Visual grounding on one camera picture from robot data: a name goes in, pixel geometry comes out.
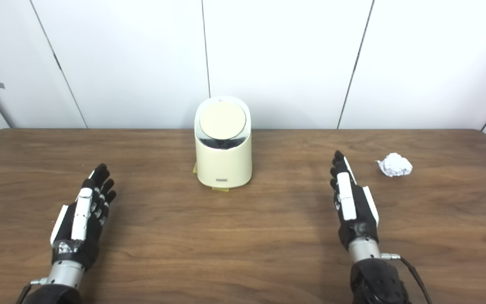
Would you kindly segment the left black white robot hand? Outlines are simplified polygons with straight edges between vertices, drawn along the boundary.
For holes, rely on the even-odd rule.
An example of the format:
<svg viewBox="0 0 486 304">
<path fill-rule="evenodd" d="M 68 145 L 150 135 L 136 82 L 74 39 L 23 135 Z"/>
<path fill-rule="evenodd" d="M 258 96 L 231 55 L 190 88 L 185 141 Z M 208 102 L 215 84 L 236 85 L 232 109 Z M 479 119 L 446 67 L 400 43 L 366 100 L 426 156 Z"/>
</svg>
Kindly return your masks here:
<svg viewBox="0 0 486 304">
<path fill-rule="evenodd" d="M 116 197 L 105 163 L 93 169 L 73 203 L 63 205 L 50 236 L 52 264 L 72 261 L 88 271 L 100 254 L 100 238 Z"/>
</svg>

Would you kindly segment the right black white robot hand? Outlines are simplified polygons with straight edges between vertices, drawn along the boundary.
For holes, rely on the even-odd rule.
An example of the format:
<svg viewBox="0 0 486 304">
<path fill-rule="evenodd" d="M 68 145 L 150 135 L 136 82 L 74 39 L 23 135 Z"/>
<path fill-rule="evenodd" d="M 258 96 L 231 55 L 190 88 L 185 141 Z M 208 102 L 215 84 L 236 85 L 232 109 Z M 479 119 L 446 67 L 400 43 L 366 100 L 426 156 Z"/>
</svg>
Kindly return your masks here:
<svg viewBox="0 0 486 304">
<path fill-rule="evenodd" d="M 347 250 L 359 237 L 379 242 L 379 217 L 370 189 L 358 185 L 348 159 L 339 150 L 332 159 L 330 175 L 340 221 L 338 234 L 343 247 Z"/>
</svg>

